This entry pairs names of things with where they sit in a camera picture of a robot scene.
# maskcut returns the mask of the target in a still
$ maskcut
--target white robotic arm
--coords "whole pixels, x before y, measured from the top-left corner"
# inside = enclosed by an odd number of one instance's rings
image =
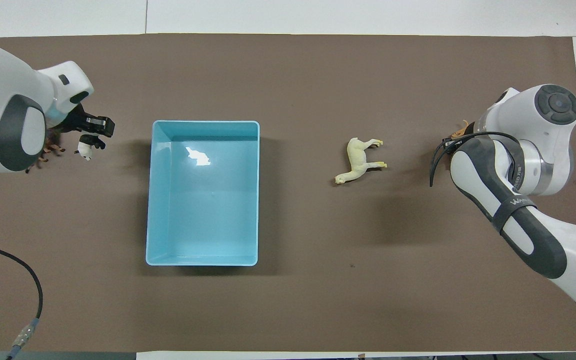
[[[72,61],[33,70],[0,48],[0,173],[32,165],[43,150],[47,128],[112,136],[114,123],[109,118],[85,114],[83,109],[73,113],[93,91],[86,74]]]
[[[551,91],[546,92],[546,101],[554,98],[551,111],[538,108],[543,88]],[[566,116],[559,117],[563,121],[544,116],[564,114],[557,110],[565,110]],[[574,95],[560,86],[543,85],[504,93],[465,136],[448,145],[458,147],[450,162],[455,186],[531,269],[574,301],[576,225],[543,214],[525,194],[553,194],[566,183],[572,170],[569,138],[575,124]],[[476,136],[486,131],[507,133],[519,144],[498,135]]]

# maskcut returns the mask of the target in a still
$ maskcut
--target cable connector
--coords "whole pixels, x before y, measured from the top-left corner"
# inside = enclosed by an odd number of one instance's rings
[[[14,342],[12,343],[12,349],[8,353],[6,360],[13,360],[19,351],[21,351],[21,348],[28,344],[28,340],[30,340],[30,337],[32,337],[33,333],[35,332],[35,328],[37,327],[38,323],[39,319],[35,317],[32,319],[32,321],[30,321],[28,326],[19,332],[19,335],[17,335],[16,339],[14,339]]]

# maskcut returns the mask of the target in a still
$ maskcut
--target cable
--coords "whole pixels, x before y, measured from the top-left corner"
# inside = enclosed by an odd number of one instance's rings
[[[519,144],[519,140],[510,135],[510,134],[506,134],[505,132],[498,132],[498,131],[482,131],[482,132],[475,132],[473,134],[467,134],[467,135],[463,135],[460,137],[455,137],[454,139],[447,137],[445,139],[442,139],[441,144],[439,144],[439,146],[437,146],[437,148],[434,150],[434,154],[432,155],[432,159],[430,160],[430,187],[433,186],[433,180],[435,178],[435,171],[437,170],[437,166],[439,165],[439,161],[441,161],[442,157],[444,157],[444,155],[446,154],[452,154],[455,151],[457,151],[457,149],[464,145],[464,143],[466,143],[466,141],[469,141],[470,139],[474,138],[474,137],[479,137],[482,135],[498,135],[500,137],[506,137],[514,142],[516,142],[517,144]],[[439,148],[441,148],[441,146],[445,146],[443,148],[443,151],[439,154],[439,157],[435,159],[435,157],[437,156],[437,153],[439,152]]]
[[[19,335],[13,342],[10,353],[8,353],[6,357],[6,360],[13,360],[13,358],[19,353],[21,348],[23,348],[25,344],[28,343],[28,340],[30,339],[30,337],[32,337],[33,333],[35,332],[35,327],[39,323],[39,317],[42,316],[42,309],[44,307],[44,291],[42,290],[42,285],[39,282],[37,274],[30,267],[30,265],[26,264],[22,259],[19,259],[17,256],[14,256],[12,253],[6,252],[4,250],[0,250],[0,255],[3,255],[8,259],[14,260],[19,265],[23,266],[23,268],[25,268],[30,273],[30,276],[32,276],[32,280],[34,280],[34,284],[37,286],[37,293],[39,294],[39,304],[37,305],[37,313],[34,319],[32,319],[32,321],[30,321],[30,324],[28,324],[25,328],[23,328],[21,332],[19,332]]]
[[[548,358],[548,357],[543,357],[543,356],[541,356],[541,355],[538,354],[538,353],[534,353],[534,352],[533,352],[532,355],[536,356],[537,358],[543,359],[543,360],[550,360],[550,358]]]

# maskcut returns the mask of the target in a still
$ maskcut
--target light blue plastic bin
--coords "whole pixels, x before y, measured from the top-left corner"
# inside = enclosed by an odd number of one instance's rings
[[[258,225],[259,124],[155,121],[146,262],[250,267]]]

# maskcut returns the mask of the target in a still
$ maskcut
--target brown mat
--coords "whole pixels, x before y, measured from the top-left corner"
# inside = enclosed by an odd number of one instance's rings
[[[156,34],[0,39],[33,68],[74,60],[117,124],[90,162],[0,174],[0,248],[45,291],[32,351],[576,351],[576,304],[457,191],[441,138],[508,87],[576,93],[570,38]],[[156,119],[261,125],[259,263],[144,261]],[[388,163],[334,186],[351,137]],[[573,136],[576,154],[576,130]],[[534,199],[576,224],[568,187]],[[35,312],[0,256],[0,350]]]

